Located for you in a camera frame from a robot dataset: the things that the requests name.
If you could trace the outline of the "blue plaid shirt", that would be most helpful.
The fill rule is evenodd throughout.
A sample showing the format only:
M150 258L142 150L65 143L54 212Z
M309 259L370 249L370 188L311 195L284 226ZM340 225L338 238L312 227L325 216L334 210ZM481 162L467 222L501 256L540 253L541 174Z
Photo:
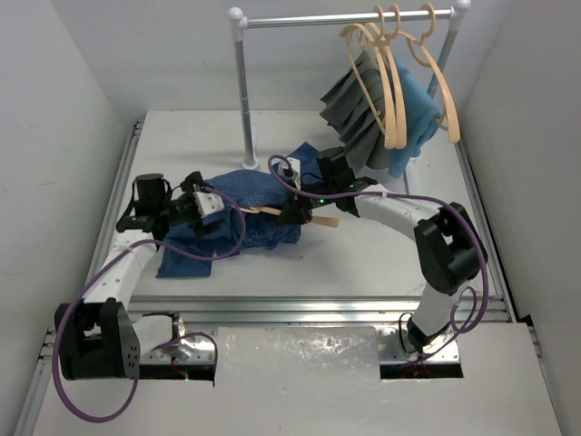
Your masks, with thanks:
M288 191L270 173L253 170L235 170L217 175L208 183L217 191L226 194L244 210L253 207L269 206L278 210L284 207ZM301 227L298 225L279 226L276 217L268 213L246 213L246 236L240 247L245 251L251 248L275 249L279 244L295 244L300 239ZM192 254L191 259L165 249L157 270L158 279L180 279L208 277L212 272L211 258L232 253L240 239L241 217L229 202L224 210L204 220L206 223L220 221L218 231L198 238L186 225L173 226L165 236L170 245Z

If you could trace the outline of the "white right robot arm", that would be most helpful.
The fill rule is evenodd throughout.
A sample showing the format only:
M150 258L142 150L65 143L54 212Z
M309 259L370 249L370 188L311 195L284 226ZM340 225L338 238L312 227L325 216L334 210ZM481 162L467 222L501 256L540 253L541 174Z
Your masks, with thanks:
M300 161L281 155L268 160L275 181L289 192L280 220L307 223L317 207L334 204L344 213L389 227L415 245L426 286L407 322L404 344L419 359L447 329L475 328L487 310L487 252L465 208L437 198L393 193L369 177L357 177L342 148L318 154L314 183L301 180Z

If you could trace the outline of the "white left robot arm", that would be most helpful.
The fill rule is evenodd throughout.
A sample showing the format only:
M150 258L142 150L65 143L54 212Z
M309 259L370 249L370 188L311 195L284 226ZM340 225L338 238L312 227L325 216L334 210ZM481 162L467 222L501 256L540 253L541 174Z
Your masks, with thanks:
M154 313L134 322L128 306L147 263L174 227L197 236L220 229L226 198L193 172L180 184L181 195L159 173L137 176L130 201L115 225L111 251L80 297L54 314L53 373L69 381L135 379L143 355L173 337L173 317Z

